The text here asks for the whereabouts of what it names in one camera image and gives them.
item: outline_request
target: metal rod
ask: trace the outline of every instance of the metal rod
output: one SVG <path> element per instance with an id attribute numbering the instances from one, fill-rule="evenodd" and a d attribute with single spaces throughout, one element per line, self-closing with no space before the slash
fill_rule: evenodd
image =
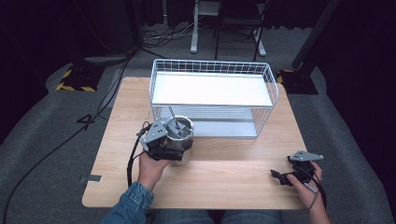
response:
<path id="1" fill-rule="evenodd" d="M 168 107 L 169 107 L 169 110 L 171 111 L 172 119 L 175 121 L 175 124 L 176 124 L 177 129 L 180 129 L 180 128 L 178 127 L 177 120 L 176 120 L 176 118 L 175 118 L 175 113 L 173 112 L 172 107 L 171 107 L 171 106 L 168 106 Z"/>

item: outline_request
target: wooden table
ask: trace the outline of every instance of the wooden table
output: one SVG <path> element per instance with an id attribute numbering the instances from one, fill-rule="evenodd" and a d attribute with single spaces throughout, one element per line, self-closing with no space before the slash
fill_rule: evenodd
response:
<path id="1" fill-rule="evenodd" d="M 286 157 L 305 150 L 288 97 L 278 87 L 278 102 L 257 139 L 195 137 L 190 161 L 165 168 L 151 207 L 302 209 L 294 188 L 280 186 L 270 173 L 292 171 Z M 127 162 L 144 121 L 153 121 L 149 78 L 126 77 L 91 172 L 102 180 L 88 183 L 82 198 L 85 206 L 111 207 L 127 190 Z M 133 180 L 137 174 L 138 160 Z"/>

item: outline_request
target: hand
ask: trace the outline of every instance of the hand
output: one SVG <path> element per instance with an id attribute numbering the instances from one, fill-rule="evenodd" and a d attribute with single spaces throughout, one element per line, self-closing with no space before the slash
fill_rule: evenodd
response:
<path id="1" fill-rule="evenodd" d="M 322 170 L 315 162 L 311 161 L 311 164 L 314 166 L 316 174 L 314 175 L 314 178 L 319 182 L 320 180 L 318 180 L 318 178 L 322 177 Z M 305 206 L 305 208 L 309 209 L 312 205 L 308 211 L 310 223 L 331 223 L 324 207 L 320 192 L 318 192 L 318 197 L 316 198 L 316 194 L 312 192 L 311 189 L 302 184 L 294 175 L 288 175 L 288 180 L 297 190 L 300 201 Z M 309 182 L 309 185 L 315 189 L 318 189 L 317 184 L 312 180 Z"/>
<path id="2" fill-rule="evenodd" d="M 319 176 L 322 177 L 322 170 L 320 169 L 320 167 L 313 161 L 311 161 L 311 164 L 312 166 L 314 166 L 314 170 L 316 174 L 314 175 L 314 178 Z M 303 203 L 305 208 L 308 209 L 311 206 L 312 202 L 315 200 L 316 197 L 315 193 L 312 192 L 309 188 L 307 188 L 304 184 L 302 184 L 294 175 L 288 175 L 287 178 L 290 181 L 290 183 L 296 188 L 300 201 Z M 318 186 L 312 180 L 309 182 L 309 185 L 314 189 L 318 189 Z M 317 200 L 323 204 L 321 197 L 320 198 L 319 197 L 320 195 L 318 195 Z"/>
<path id="3" fill-rule="evenodd" d="M 155 185 L 163 175 L 163 169 L 169 163 L 170 161 L 166 160 L 155 161 L 147 153 L 141 154 L 139 156 L 139 177 L 137 178 L 137 182 L 153 191 Z"/>

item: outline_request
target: person's left hand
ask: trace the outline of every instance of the person's left hand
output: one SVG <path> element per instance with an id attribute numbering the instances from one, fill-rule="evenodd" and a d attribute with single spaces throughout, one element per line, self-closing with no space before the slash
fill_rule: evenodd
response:
<path id="1" fill-rule="evenodd" d="M 147 153 L 139 156 L 139 177 L 137 182 L 153 191 L 163 175 L 163 169 L 170 163 L 167 160 L 155 161 Z"/>

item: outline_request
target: metal cup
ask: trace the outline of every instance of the metal cup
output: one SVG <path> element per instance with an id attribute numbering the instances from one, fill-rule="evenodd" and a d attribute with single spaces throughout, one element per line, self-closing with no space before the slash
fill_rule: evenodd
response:
<path id="1" fill-rule="evenodd" d="M 184 151 L 181 161 L 173 161 L 174 165 L 184 165 L 192 156 L 193 124 L 190 119 L 184 116 L 175 116 L 169 118 L 165 124 L 168 131 L 166 136 L 166 145 L 169 148 Z"/>

